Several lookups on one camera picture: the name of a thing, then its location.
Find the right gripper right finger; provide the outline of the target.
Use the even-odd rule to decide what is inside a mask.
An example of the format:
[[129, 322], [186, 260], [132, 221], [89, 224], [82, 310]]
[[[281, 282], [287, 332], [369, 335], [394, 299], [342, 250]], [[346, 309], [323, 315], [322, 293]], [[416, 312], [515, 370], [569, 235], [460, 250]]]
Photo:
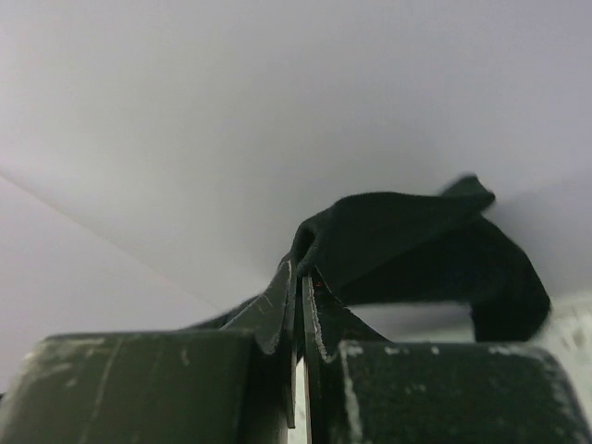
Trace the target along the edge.
[[587, 443], [591, 310], [557, 312], [528, 343], [474, 343], [462, 328], [386, 340], [302, 282], [311, 443]]

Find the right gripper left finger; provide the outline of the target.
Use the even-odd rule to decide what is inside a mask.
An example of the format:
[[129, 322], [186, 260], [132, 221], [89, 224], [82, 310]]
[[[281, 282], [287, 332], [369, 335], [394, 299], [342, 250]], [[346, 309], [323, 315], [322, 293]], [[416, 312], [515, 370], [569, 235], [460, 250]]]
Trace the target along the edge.
[[38, 342], [1, 400], [5, 443], [284, 443], [295, 425], [289, 261], [218, 329]]

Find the black t shirt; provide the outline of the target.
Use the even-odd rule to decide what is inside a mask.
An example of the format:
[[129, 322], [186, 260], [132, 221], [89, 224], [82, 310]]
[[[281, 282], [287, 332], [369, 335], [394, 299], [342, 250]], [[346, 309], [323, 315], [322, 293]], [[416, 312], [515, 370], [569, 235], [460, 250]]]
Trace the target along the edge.
[[527, 254], [486, 219], [494, 201], [474, 175], [435, 195], [351, 195], [305, 219], [288, 257], [343, 306], [455, 302], [470, 308], [476, 341], [526, 341], [550, 297]]

